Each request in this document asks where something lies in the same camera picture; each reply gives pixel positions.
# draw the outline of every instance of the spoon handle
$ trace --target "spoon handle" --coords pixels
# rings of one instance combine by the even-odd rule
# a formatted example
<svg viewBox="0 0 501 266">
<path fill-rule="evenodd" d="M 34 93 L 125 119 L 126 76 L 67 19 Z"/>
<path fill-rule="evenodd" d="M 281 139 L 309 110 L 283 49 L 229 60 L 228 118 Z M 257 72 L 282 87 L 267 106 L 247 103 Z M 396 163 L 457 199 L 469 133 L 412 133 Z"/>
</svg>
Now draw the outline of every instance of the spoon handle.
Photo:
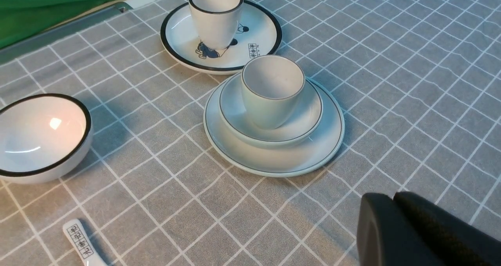
<svg viewBox="0 0 501 266">
<path fill-rule="evenodd" d="M 73 219 L 66 222 L 63 225 L 63 232 L 82 259 L 84 266 L 107 266 L 92 246 L 80 220 Z"/>
</svg>

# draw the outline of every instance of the plate with black rim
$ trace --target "plate with black rim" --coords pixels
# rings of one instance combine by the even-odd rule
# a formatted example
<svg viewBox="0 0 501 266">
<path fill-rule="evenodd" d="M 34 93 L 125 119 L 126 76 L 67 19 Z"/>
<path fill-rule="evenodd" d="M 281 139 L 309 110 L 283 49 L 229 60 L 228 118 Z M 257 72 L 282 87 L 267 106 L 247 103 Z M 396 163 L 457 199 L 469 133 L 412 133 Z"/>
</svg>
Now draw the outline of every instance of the plate with black rim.
<svg viewBox="0 0 501 266">
<path fill-rule="evenodd" d="M 238 30 L 227 49 L 212 50 L 202 43 L 188 3 L 166 16 L 160 37 L 170 56 L 183 66 L 208 74 L 231 75 L 240 72 L 255 57 L 274 54 L 282 32 L 279 22 L 269 11 L 244 0 Z"/>
</svg>

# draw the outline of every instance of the small plate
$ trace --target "small plate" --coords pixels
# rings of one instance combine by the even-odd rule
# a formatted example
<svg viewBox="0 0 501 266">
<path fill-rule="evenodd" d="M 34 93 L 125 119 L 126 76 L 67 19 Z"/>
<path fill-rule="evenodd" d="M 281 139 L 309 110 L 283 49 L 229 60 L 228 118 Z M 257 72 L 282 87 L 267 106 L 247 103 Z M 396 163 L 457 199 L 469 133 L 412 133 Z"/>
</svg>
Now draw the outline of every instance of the small plate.
<svg viewBox="0 0 501 266">
<path fill-rule="evenodd" d="M 227 79 L 220 95 L 222 121 L 240 140 L 261 148 L 293 146 L 309 136 L 320 124 L 322 99 L 313 84 L 306 80 L 292 116 L 277 129 L 257 127 L 249 120 L 242 100 L 241 73 Z"/>
<path fill-rule="evenodd" d="M 162 43 L 176 61 L 197 72 L 231 75 L 251 59 L 274 54 L 282 34 L 277 19 L 265 8 L 243 1 L 242 16 L 230 47 L 212 50 L 198 37 L 188 3 L 175 8 L 162 23 Z"/>
<path fill-rule="evenodd" d="M 293 177 L 314 171 L 327 163 L 341 147 L 345 123 L 341 108 L 325 88 L 315 84 L 324 102 L 322 120 L 304 142 L 294 147 L 263 149 L 236 138 L 224 125 L 219 97 L 224 84 L 209 97 L 204 111 L 205 133 L 224 159 L 242 170 L 267 177 Z"/>
</svg>

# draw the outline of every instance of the black object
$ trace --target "black object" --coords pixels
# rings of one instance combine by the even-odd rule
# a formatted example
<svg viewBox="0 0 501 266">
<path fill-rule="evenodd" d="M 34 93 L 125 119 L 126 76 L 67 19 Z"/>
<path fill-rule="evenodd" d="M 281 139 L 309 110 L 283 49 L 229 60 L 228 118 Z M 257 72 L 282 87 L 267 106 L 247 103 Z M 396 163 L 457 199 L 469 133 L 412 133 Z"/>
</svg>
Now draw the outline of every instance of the black object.
<svg viewBox="0 0 501 266">
<path fill-rule="evenodd" d="M 501 265 L 501 242 L 412 192 L 363 195 L 357 247 L 361 266 Z"/>
</svg>

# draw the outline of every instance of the white cup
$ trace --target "white cup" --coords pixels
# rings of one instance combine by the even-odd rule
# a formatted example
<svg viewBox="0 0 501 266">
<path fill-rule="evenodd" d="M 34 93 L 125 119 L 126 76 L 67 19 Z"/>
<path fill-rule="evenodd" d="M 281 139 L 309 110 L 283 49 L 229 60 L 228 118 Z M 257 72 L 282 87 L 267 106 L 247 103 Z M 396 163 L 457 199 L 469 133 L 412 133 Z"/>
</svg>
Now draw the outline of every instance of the white cup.
<svg viewBox="0 0 501 266">
<path fill-rule="evenodd" d="M 263 129 L 280 127 L 294 111 L 305 75 L 293 61 L 259 56 L 242 70 L 242 98 L 249 119 Z"/>
<path fill-rule="evenodd" d="M 243 0 L 188 0 L 193 24 L 205 46 L 227 48 L 240 21 Z"/>
</svg>

